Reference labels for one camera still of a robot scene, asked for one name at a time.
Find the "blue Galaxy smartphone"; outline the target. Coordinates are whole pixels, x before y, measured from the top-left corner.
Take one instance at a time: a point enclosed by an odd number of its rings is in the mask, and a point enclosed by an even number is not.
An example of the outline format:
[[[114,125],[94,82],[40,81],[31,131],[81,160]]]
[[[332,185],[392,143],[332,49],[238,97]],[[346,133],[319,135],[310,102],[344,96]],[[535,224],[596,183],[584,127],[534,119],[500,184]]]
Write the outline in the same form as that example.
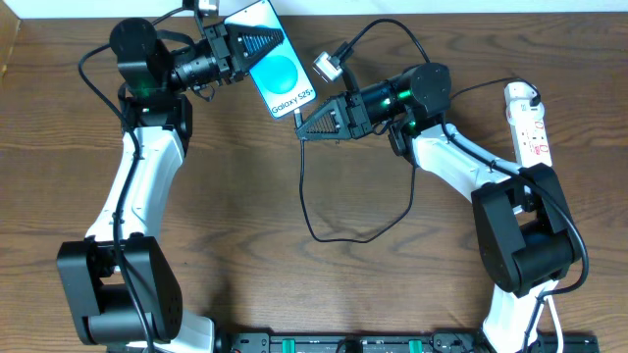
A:
[[[249,71],[275,120],[316,98],[314,86],[270,1],[257,1],[226,17],[225,23],[279,29],[284,35],[283,42]]]

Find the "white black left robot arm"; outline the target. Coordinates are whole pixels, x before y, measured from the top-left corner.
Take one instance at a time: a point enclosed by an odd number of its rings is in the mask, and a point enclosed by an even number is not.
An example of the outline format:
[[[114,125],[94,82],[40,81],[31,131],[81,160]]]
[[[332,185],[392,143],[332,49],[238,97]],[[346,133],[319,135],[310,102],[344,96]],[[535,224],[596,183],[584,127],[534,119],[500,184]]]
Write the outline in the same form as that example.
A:
[[[108,46],[124,82],[112,109],[124,152],[108,198],[57,268],[80,341],[112,352],[219,352],[214,322],[183,306],[159,245],[169,191],[192,135],[190,94],[233,83],[286,41],[281,28],[221,22],[200,40],[130,18]]]

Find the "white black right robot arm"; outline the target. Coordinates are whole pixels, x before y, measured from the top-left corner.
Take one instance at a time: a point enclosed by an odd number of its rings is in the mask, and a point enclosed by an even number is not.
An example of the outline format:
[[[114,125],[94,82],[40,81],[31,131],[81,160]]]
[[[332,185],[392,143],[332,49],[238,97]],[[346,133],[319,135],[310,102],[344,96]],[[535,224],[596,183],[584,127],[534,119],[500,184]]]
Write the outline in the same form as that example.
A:
[[[298,139],[359,139],[383,125],[396,155],[467,198],[496,285],[483,335],[496,352],[527,351],[545,302],[582,286],[590,268],[553,168],[504,161],[448,123],[453,96],[442,64],[409,67],[366,88],[345,64],[318,60],[313,67],[326,81],[342,78],[346,90],[295,122]]]

